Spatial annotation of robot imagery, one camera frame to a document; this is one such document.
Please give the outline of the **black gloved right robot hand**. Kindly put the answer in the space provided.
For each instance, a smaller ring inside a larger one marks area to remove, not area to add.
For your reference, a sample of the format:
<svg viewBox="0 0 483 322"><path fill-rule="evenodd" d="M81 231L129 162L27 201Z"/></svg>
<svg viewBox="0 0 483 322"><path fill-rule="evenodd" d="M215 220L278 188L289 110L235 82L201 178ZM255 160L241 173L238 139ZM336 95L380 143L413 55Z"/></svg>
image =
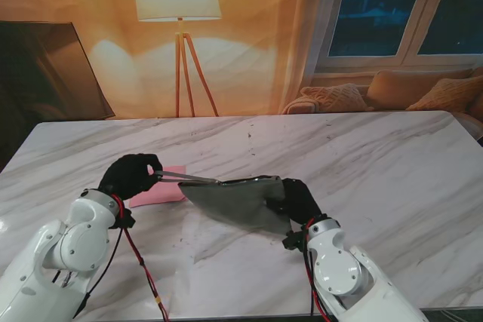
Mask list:
<svg viewBox="0 0 483 322"><path fill-rule="evenodd" d="M279 215L286 215L299 225L308 225L327 219L315 202L308 186L299 179L283 179L283 197L267 198L266 206Z"/></svg>

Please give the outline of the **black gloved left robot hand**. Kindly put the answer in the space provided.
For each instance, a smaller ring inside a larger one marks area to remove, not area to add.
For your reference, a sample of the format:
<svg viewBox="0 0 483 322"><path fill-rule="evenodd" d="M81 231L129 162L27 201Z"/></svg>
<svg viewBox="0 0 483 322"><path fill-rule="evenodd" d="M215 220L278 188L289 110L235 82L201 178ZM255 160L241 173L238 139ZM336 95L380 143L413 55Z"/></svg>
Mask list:
<svg viewBox="0 0 483 322"><path fill-rule="evenodd" d="M163 171L162 164L154 154L124 155L109 166L97 190L106 195L116 195L122 200L147 192L158 182L158 176L149 173L148 167L154 172Z"/></svg>

